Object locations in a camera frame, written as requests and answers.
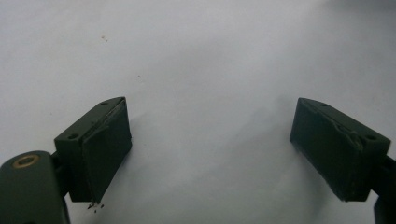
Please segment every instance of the gray surface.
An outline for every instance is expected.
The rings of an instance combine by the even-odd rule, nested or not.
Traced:
[[[124,95],[133,153],[74,224],[372,224],[288,138],[303,96],[396,139],[395,35],[390,0],[2,1],[0,162]]]

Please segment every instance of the white table surface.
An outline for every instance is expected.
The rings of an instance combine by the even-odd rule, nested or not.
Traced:
[[[0,68],[0,163],[127,98],[133,152],[73,224],[374,223],[289,135],[303,96],[396,139],[396,1],[1,1]]]

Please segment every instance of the dark object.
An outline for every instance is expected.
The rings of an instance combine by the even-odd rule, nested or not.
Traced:
[[[99,203],[132,147],[124,97],[95,106],[55,138],[56,152],[31,151],[0,169],[0,223],[69,223],[64,195]]]
[[[301,150],[342,201],[364,202],[374,190],[377,224],[396,223],[396,166],[390,140],[342,112],[300,98],[290,141]]]

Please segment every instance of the white surface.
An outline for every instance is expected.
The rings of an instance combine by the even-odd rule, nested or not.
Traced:
[[[374,223],[289,134],[303,96],[396,139],[395,1],[1,1],[0,67],[1,163],[127,98],[133,152],[73,224]]]

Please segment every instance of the round brass ring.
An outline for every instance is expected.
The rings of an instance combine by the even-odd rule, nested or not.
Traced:
[[[27,155],[24,157],[20,157],[12,163],[12,166],[16,169],[25,168],[30,165],[35,164],[40,159],[37,155]]]

